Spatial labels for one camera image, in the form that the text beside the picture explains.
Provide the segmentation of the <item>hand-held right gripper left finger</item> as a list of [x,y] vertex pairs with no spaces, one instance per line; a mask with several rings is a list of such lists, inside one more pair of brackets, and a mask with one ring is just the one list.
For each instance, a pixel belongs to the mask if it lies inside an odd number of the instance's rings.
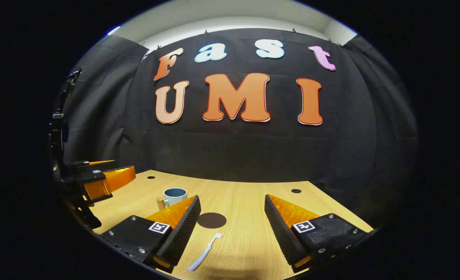
[[198,195],[146,218],[131,215],[100,237],[130,258],[171,273],[188,244],[201,205]]

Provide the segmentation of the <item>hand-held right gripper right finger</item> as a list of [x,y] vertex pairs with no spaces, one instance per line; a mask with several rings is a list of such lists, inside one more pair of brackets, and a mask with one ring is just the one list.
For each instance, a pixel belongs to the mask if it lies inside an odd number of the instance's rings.
[[264,211],[294,273],[320,270],[374,234],[335,213],[318,215],[270,194],[265,196]]

